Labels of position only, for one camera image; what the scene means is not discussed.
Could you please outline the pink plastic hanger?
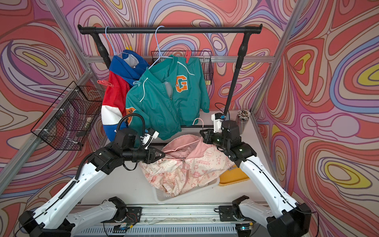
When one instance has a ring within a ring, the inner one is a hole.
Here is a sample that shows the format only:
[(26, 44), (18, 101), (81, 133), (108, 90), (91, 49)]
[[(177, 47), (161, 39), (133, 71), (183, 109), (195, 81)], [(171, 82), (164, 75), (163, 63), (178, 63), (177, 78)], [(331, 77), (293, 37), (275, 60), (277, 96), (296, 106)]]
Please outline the pink plastic hanger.
[(203, 121), (203, 119), (201, 119), (201, 118), (196, 118), (196, 119), (194, 119), (193, 120), (193, 122), (192, 122), (192, 126), (201, 126), (201, 128), (204, 128), (204, 121)]

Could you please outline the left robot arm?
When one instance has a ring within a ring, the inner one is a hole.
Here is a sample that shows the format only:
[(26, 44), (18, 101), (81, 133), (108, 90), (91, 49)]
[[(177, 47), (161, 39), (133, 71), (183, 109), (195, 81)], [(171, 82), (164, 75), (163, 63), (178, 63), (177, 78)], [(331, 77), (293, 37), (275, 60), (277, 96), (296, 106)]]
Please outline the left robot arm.
[(145, 130), (140, 147), (135, 147), (138, 138), (135, 130), (117, 131), (113, 142), (81, 161), (75, 177), (54, 197), (36, 210), (20, 215), (22, 229), (31, 237), (71, 237), (97, 223), (126, 222), (127, 205), (118, 197), (77, 214), (71, 211), (97, 183), (126, 161), (152, 164), (164, 158), (164, 152), (149, 146), (158, 135), (152, 128)]

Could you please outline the green kids jacket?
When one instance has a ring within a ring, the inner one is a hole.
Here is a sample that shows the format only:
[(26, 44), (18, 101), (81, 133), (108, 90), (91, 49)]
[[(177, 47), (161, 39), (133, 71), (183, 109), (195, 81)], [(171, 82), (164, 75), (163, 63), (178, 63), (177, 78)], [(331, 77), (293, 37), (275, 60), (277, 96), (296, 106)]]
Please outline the green kids jacket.
[(198, 58), (170, 56), (148, 68), (126, 95), (128, 126), (137, 132), (152, 128), (167, 140), (191, 126), (200, 112), (209, 112), (210, 99)]

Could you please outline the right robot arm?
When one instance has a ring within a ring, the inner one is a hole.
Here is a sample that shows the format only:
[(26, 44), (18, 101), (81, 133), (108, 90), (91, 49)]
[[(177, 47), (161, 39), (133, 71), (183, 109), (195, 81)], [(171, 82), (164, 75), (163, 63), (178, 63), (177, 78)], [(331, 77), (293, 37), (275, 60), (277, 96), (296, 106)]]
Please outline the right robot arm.
[(212, 129), (200, 131), (205, 144), (219, 148), (254, 183), (268, 207), (246, 197), (237, 200), (237, 209), (268, 230), (272, 237), (302, 237), (309, 232), (312, 211), (298, 203), (271, 176), (255, 150), (242, 141), (233, 120), (217, 120)]

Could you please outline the pink patterned kids jacket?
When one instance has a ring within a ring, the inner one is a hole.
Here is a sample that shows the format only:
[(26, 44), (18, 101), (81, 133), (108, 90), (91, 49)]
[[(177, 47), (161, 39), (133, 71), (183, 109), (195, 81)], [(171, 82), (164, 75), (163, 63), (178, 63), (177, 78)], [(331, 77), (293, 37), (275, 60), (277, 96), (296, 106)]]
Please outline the pink patterned kids jacket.
[(170, 197), (204, 187), (234, 165), (215, 145), (191, 134), (173, 139), (162, 151), (165, 158), (140, 167), (147, 181)]

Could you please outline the light blue hanger green jacket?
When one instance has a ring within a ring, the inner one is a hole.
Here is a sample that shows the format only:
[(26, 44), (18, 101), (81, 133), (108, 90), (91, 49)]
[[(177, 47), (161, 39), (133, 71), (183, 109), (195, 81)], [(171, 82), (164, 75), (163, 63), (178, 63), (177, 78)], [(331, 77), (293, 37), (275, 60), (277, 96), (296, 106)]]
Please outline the light blue hanger green jacket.
[(152, 65), (148, 68), (149, 70), (150, 70), (154, 65), (156, 65), (156, 64), (160, 61), (161, 58), (164, 58), (164, 59), (172, 59), (172, 57), (170, 57), (170, 56), (163, 56), (162, 53), (161, 53), (160, 46), (159, 46), (159, 41), (158, 41), (158, 37), (157, 37), (157, 35), (158, 35), (158, 30), (161, 29), (161, 28), (165, 28), (165, 26), (160, 25), (160, 26), (158, 26), (158, 27), (156, 28), (156, 30), (155, 30), (155, 40), (156, 40), (156, 43), (157, 43), (158, 53), (159, 53), (159, 55), (158, 55), (158, 58), (157, 58), (157, 59), (152, 63)]

